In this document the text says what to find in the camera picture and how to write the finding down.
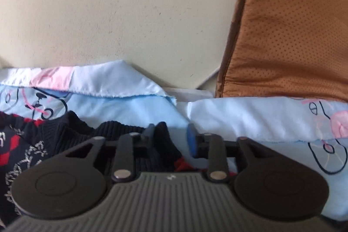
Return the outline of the blue Peppa Pig bedsheet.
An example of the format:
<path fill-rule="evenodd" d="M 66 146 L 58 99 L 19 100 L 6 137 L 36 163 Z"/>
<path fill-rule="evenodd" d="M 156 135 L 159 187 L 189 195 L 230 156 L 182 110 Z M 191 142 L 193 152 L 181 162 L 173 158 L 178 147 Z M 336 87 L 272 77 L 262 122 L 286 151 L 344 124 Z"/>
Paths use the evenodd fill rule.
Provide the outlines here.
<path fill-rule="evenodd" d="M 33 120 L 69 111 L 91 127 L 106 121 L 146 127 L 164 121 L 189 156 L 186 128 L 233 141 L 249 137 L 318 171 L 330 187 L 323 215 L 347 220 L 347 104 L 286 97 L 214 98 L 164 89 L 124 61 L 1 69 L 1 111 Z"/>

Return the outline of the brown seat cushion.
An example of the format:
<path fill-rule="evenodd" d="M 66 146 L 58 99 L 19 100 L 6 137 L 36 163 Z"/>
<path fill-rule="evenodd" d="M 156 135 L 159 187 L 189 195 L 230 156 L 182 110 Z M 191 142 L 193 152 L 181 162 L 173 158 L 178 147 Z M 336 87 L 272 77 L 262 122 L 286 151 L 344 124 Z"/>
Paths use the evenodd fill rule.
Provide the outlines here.
<path fill-rule="evenodd" d="M 347 0 L 236 0 L 216 96 L 347 101 Z"/>

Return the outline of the navy reindeer knit sweater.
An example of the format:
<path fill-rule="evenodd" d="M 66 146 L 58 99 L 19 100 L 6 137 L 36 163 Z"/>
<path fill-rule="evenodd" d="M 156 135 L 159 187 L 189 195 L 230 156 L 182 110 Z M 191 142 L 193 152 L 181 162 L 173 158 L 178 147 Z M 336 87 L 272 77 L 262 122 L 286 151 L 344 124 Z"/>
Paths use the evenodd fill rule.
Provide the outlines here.
<path fill-rule="evenodd" d="M 117 121 L 92 128 L 73 111 L 53 120 L 32 120 L 1 113 L 1 228 L 20 215 L 11 198 L 11 187 L 22 172 L 90 138 L 101 136 L 107 141 L 117 141 L 131 132 L 142 133 L 144 128 Z M 137 172 L 198 171 L 174 146 L 165 122 L 155 126 L 150 148 L 135 156 Z"/>

